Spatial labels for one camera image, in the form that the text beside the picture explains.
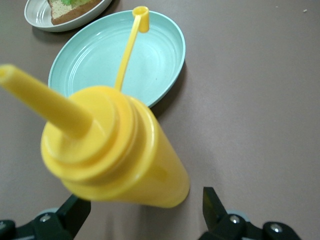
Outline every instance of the sandwich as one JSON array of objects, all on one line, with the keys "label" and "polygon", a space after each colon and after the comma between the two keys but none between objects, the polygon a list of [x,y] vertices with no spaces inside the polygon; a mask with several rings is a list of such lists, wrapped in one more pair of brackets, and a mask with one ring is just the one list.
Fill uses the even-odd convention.
[{"label": "sandwich", "polygon": [[53,25],[76,19],[98,5],[102,0],[47,0]]}]

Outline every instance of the yellow plastic bottle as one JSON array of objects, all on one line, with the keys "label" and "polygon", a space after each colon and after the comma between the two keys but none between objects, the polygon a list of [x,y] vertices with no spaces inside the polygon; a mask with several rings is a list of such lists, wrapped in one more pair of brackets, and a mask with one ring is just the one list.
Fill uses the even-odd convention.
[{"label": "yellow plastic bottle", "polygon": [[187,171],[139,100],[107,86],[67,99],[12,65],[0,66],[0,85],[48,120],[43,161],[76,196],[162,208],[187,197]]}]

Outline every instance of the thin yellow nozzle tip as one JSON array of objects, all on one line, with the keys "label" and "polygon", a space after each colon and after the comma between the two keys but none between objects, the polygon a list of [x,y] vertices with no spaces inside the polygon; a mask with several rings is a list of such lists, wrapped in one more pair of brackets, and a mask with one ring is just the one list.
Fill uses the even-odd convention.
[{"label": "thin yellow nozzle tip", "polygon": [[132,10],[134,17],[140,16],[141,22],[139,25],[139,32],[146,33],[149,31],[149,8],[146,6],[137,6]]},{"label": "thin yellow nozzle tip", "polygon": [[14,66],[11,64],[0,65],[0,84],[6,82],[9,79],[10,73],[12,73]]}]

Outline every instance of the table surface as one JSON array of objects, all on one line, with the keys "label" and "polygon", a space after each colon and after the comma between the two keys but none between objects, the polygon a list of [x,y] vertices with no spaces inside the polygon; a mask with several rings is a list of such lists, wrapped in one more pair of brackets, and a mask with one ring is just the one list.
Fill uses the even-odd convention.
[{"label": "table surface", "polygon": [[[0,1],[0,64],[47,83],[81,28],[34,28],[26,2]],[[258,227],[279,221],[319,239],[320,1],[113,0],[99,17],[139,5],[185,37],[182,71],[152,111],[190,175],[190,194],[172,209],[94,202],[76,239],[196,240],[206,230],[203,186]],[[0,219],[18,226],[70,195],[42,163],[44,124],[0,89]]]}]

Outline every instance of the light blue plate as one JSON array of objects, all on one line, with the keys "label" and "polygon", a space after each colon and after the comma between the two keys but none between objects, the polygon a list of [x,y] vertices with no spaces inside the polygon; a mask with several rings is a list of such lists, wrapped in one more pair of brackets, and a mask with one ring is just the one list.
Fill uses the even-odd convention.
[{"label": "light blue plate", "polygon": [[[153,11],[149,16],[150,30],[137,35],[121,91],[152,107],[175,83],[186,43],[170,18]],[[55,58],[49,87],[66,97],[90,86],[113,87],[133,22],[132,11],[122,11],[80,30]]]}]

